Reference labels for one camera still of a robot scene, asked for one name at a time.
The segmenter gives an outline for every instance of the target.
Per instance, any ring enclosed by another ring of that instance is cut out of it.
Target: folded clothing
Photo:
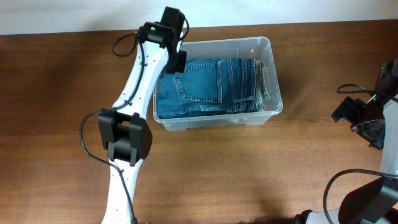
[[[269,94],[263,67],[253,59],[191,60],[183,73],[158,79],[157,114],[168,119],[264,111]]]

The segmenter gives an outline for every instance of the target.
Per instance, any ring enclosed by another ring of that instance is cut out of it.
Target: back pocket
[[[185,67],[174,82],[183,100],[221,103],[221,61]]]

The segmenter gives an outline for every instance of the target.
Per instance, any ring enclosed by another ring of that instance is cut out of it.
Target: brown tabletop
[[[125,33],[0,36],[0,223],[102,221],[109,167],[84,153],[78,127],[126,83],[135,54],[111,53]],[[134,196],[140,223],[292,217],[322,209],[335,173],[378,170],[382,152],[330,115],[346,97],[336,94],[339,85],[374,88],[381,65],[398,57],[398,21],[197,28],[186,41],[257,36],[271,40],[282,113],[259,126],[169,132],[150,106],[154,142]],[[89,149],[106,158],[96,120],[85,130]],[[338,179],[329,207],[373,179]]]

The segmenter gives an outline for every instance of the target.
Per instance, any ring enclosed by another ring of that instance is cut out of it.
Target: white background
[[[398,0],[0,0],[0,34],[137,29],[165,6],[191,27],[398,18]]]

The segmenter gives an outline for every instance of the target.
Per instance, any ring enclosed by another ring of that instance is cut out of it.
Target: storage box
[[[264,102],[265,110],[255,113],[224,114],[216,116],[198,116],[192,118],[160,119],[156,113],[157,84],[154,89],[154,118],[169,131],[221,126],[232,124],[264,124],[269,118],[282,111],[278,79],[272,56],[271,43],[265,37],[251,37],[231,40],[213,40],[183,43],[180,50],[187,52],[187,58],[247,58],[258,59],[265,63],[264,79],[270,100]]]

